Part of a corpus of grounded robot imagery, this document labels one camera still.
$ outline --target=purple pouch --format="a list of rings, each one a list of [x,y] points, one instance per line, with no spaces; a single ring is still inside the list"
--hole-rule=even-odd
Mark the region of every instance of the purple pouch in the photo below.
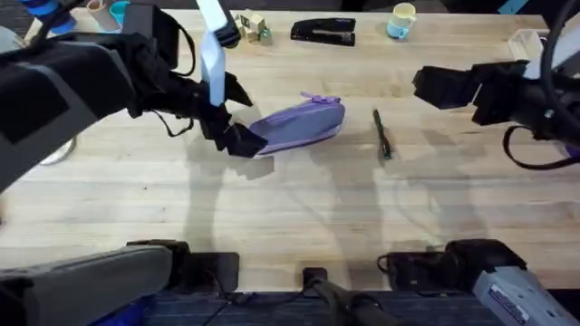
[[[313,144],[329,139],[340,131],[344,118],[340,98],[306,92],[301,94],[310,100],[280,110],[249,127],[256,135],[268,140],[268,145],[258,155]]]

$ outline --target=pen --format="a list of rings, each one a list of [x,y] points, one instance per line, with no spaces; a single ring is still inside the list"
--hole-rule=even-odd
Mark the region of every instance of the pen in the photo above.
[[[377,127],[377,132],[379,133],[379,141],[381,142],[382,156],[384,159],[391,159],[391,144],[389,140],[384,135],[384,127],[381,122],[381,116],[379,111],[376,109],[372,110],[372,116],[374,117],[374,125]]]

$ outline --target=blue mug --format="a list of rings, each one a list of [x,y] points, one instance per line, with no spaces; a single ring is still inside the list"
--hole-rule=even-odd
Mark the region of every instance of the blue mug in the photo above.
[[[123,21],[125,20],[125,9],[127,5],[129,5],[129,1],[117,1],[109,8],[109,12],[120,26],[123,26]]]
[[[391,22],[387,24],[387,34],[396,39],[404,39],[409,33],[409,27],[399,27]]]
[[[387,34],[399,40],[405,39],[413,23],[417,20],[417,11],[411,4],[401,3],[392,9],[387,23]]]

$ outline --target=butcher block table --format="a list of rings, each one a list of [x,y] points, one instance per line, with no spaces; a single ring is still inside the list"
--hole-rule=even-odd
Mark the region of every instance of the butcher block table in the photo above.
[[[198,11],[167,13],[199,44]],[[413,97],[411,84],[424,65],[511,60],[509,36],[545,28],[539,16],[419,14],[408,40],[398,42],[385,35],[387,14],[260,14],[274,44],[242,41],[227,50],[227,69],[256,105],[228,108],[247,124],[303,101],[301,91],[339,96],[346,114],[338,136],[247,160],[217,152],[198,128],[171,139],[153,114],[134,120],[120,112],[80,134],[64,162],[34,168],[3,193],[0,264],[163,238],[197,252],[239,253],[239,290],[298,289],[307,266],[325,267],[347,288],[389,289],[376,268],[381,254],[495,238],[545,287],[580,286],[580,168],[518,168],[500,145],[507,125],[475,125],[473,107],[439,111]],[[78,30],[96,31],[82,9],[73,15]],[[290,40],[294,22],[335,16],[356,18],[356,46]],[[181,41],[185,71],[191,59]],[[388,129],[392,160],[379,156],[372,108]],[[169,118],[173,129],[183,123]],[[557,144],[524,131],[514,151],[537,163],[562,157]]]

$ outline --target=stapler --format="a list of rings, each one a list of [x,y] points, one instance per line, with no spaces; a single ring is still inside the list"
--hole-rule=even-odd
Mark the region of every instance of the stapler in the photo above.
[[[352,18],[316,18],[294,23],[290,38],[297,41],[354,46]]]

